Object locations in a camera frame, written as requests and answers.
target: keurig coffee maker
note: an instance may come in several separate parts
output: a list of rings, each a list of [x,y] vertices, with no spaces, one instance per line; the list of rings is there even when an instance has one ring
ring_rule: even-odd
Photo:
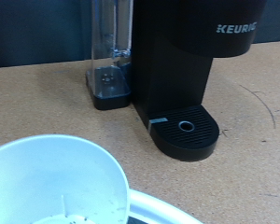
[[[202,101],[213,58],[249,50],[265,2],[133,1],[133,103],[166,155],[198,161],[212,154],[219,129]]]

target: coffee maker base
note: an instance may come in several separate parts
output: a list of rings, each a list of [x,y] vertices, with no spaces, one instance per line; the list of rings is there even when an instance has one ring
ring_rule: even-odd
[[[148,131],[167,156],[181,161],[200,161],[215,148],[219,128],[202,105],[149,116]]]

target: keurig text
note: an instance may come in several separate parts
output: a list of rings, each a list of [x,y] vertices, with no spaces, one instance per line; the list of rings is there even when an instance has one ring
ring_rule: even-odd
[[[240,34],[254,31],[256,28],[256,22],[244,25],[221,25],[217,26],[217,33],[222,34]]]

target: wall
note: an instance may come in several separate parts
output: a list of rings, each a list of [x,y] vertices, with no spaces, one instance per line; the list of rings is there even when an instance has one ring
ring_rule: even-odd
[[[90,2],[0,0],[0,67],[90,58]],[[268,0],[255,39],[270,41],[280,41],[280,0]]]

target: brown countertop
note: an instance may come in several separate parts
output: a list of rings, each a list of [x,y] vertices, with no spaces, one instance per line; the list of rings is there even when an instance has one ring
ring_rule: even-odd
[[[197,162],[163,155],[132,105],[94,109],[88,65],[0,68],[0,145],[42,133],[81,136],[111,152],[132,189],[203,223],[280,223],[280,42],[214,60],[203,105],[221,135],[214,154]]]

